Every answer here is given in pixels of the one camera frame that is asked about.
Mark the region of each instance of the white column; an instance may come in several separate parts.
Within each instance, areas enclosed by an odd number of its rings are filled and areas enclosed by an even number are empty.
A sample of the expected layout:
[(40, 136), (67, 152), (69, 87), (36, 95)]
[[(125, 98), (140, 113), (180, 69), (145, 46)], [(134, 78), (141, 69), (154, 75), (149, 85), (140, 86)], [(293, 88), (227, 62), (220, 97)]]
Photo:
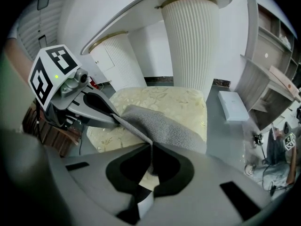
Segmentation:
[(219, 46), (219, 8), (214, 0), (176, 0), (162, 7), (174, 86), (200, 90), (207, 100)]
[(119, 34), (103, 41), (112, 62), (126, 81), (127, 87), (146, 87), (137, 58), (126, 34)]
[(89, 52), (116, 91), (124, 87), (147, 86), (125, 32), (100, 39)]

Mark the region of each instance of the white wall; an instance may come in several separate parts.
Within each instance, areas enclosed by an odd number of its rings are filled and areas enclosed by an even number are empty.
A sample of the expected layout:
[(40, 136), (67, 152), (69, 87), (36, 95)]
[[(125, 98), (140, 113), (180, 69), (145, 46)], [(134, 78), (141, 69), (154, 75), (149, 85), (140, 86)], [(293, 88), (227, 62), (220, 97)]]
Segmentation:
[(144, 77), (173, 76), (164, 21), (128, 35)]
[(58, 43), (63, 43), (83, 64), (96, 83), (108, 81), (90, 55), (81, 49), (119, 11), (135, 0), (67, 0), (58, 27)]
[[(119, 11), (134, 0), (67, 0), (58, 29), (59, 43), (66, 44), (82, 62), (96, 82), (107, 79), (90, 55), (80, 56), (84, 45)], [(292, 26), (273, 0), (257, 0), (291, 30)], [(245, 63), (248, 35), (247, 0), (233, 0), (220, 10), (220, 53), (216, 56), (215, 78), (231, 81), (235, 89)], [(163, 21), (129, 34), (141, 70), (145, 77), (172, 76), (169, 45)]]

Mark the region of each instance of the gray towel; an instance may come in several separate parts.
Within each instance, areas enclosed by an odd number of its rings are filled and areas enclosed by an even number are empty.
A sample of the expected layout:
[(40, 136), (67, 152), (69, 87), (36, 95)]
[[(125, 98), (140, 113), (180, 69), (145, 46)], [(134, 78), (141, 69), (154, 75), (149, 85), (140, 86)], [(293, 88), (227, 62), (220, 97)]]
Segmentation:
[(199, 134), (161, 112), (129, 105), (121, 117), (113, 116), (124, 128), (151, 145), (153, 142), (165, 143), (206, 153), (207, 145)]

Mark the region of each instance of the red object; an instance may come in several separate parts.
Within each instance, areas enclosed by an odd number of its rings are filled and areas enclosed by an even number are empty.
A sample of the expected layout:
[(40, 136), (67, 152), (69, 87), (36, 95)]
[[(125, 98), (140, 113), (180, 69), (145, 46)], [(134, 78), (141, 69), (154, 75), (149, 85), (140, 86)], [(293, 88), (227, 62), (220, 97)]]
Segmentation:
[(91, 78), (91, 76), (88, 76), (90, 85), (92, 85), (94, 88), (99, 89), (98, 85), (94, 82), (94, 80)]

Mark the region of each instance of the wooden furniture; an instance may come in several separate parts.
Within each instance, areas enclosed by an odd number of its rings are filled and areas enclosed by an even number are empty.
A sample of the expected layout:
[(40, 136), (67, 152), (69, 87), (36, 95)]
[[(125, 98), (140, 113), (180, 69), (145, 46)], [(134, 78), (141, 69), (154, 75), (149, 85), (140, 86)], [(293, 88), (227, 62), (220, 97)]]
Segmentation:
[(259, 130), (263, 130), (294, 101), (292, 94), (269, 69), (274, 66), (292, 80), (300, 61), (300, 47), (276, 16), (256, 0), (247, 1), (249, 31), (246, 53), (242, 55), (246, 67), (236, 92)]

